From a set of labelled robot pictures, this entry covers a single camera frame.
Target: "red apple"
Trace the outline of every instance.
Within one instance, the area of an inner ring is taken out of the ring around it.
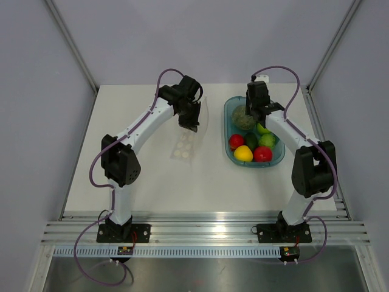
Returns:
[[[244,138],[239,134],[234,134],[229,139],[229,145],[231,150],[235,150],[244,145]]]
[[[273,152],[269,147],[261,146],[254,150],[254,161],[269,162],[273,159]]]

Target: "tabletop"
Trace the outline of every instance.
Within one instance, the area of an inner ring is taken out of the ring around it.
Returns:
[[[276,166],[251,169],[235,165],[225,153],[223,106],[233,96],[244,96],[246,84],[203,84],[207,95],[208,123],[190,163],[173,159],[182,135],[177,116],[165,122],[145,142],[138,160],[142,172],[134,183],[133,211],[149,212],[245,212],[282,210],[294,190],[291,172],[294,155],[286,149]],[[292,83],[270,83],[272,100],[286,105],[295,91]],[[115,136],[151,104],[155,85],[103,85],[94,105],[81,149],[65,211],[100,211],[109,207],[109,189],[96,189],[88,178],[92,160],[100,152],[106,134]],[[301,91],[288,116],[313,135]],[[201,117],[200,124],[206,124]],[[98,183],[106,183],[98,162]],[[336,210],[333,199],[319,201],[314,210]]]

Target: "robotic arm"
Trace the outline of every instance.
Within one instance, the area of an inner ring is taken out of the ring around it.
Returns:
[[[179,125],[183,128],[197,132],[202,96],[202,87],[195,79],[184,76],[178,85],[163,86],[159,88],[155,106],[152,105],[128,128],[116,137],[106,135],[102,140],[102,149],[114,143],[118,137],[126,138],[110,148],[102,155],[102,167],[109,184],[114,186],[115,201],[112,215],[100,225],[98,242],[131,242],[133,203],[132,183],[140,175],[141,167],[137,159],[139,150],[147,139],[167,120],[178,115]],[[130,134],[148,112],[148,117]]]
[[[252,81],[247,85],[246,114],[275,133],[295,155],[292,169],[292,183],[295,190],[287,207],[279,213],[275,224],[256,226],[259,241],[262,243],[294,242],[296,236],[299,236],[300,242],[312,242],[304,216],[312,200],[327,192],[334,184],[328,161],[304,138],[308,134],[302,131],[299,133],[291,126],[290,121],[284,118],[284,108],[279,103],[270,101],[265,82]],[[310,140],[328,155],[336,169],[334,144],[330,141],[320,142],[316,138]]]

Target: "yellow fruit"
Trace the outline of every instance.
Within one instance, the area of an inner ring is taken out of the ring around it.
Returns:
[[[252,161],[253,153],[246,145],[239,146],[233,153],[234,157],[240,161]]]

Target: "teal basket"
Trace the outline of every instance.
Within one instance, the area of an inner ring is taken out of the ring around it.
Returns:
[[[243,96],[231,97],[224,104],[224,142],[225,142],[224,144],[225,144],[225,152],[227,153],[227,156],[231,159],[233,163],[244,167],[254,167],[254,168],[270,167],[280,163],[280,161],[285,156],[285,145],[276,135],[274,135],[276,141],[273,149],[273,160],[269,162],[246,162],[246,161],[237,160],[234,157],[233,151],[231,151],[229,147],[229,138],[233,134],[239,134],[244,136],[251,131],[256,134],[258,139],[261,137],[261,135],[258,133],[255,127],[249,131],[244,131],[239,129],[232,123],[232,119],[231,119],[232,112],[238,105],[246,105],[246,98]]]

